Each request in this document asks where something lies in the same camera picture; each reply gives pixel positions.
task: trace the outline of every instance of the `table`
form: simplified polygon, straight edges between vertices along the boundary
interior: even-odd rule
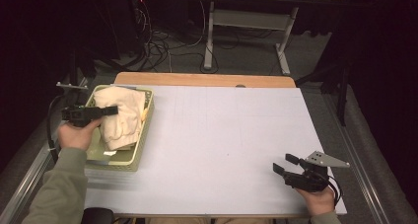
[[[154,115],[138,172],[86,170],[86,207],[134,217],[308,215],[272,171],[275,162],[301,172],[286,152],[322,151],[290,78],[124,72],[114,83],[152,88]]]
[[[241,28],[256,28],[267,30],[284,31],[284,36],[280,43],[276,44],[276,52],[279,58],[280,67],[283,75],[290,75],[290,69],[287,63],[286,54],[284,52],[291,30],[296,20],[299,8],[294,7],[289,15],[252,13],[248,11],[232,11],[215,9],[215,4],[210,3],[209,22],[208,22],[208,39],[205,51],[204,68],[210,70],[212,68],[213,57],[213,26],[233,26]]]

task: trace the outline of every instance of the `yellow tray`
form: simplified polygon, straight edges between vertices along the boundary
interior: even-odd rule
[[[95,91],[111,87],[110,85],[98,85],[86,103],[86,107],[95,107],[95,100],[93,94]],[[114,170],[125,172],[136,172],[139,166],[139,160],[144,148],[145,139],[147,137],[148,129],[150,127],[151,118],[154,112],[153,92],[151,90],[135,88],[140,92],[145,92],[145,109],[148,108],[148,113],[145,120],[142,122],[141,130],[139,131],[139,139],[130,150],[117,151],[113,156],[104,155],[105,144],[101,140],[101,134],[98,128],[93,132],[92,143],[87,150],[87,164],[86,168],[100,169],[100,170]]]

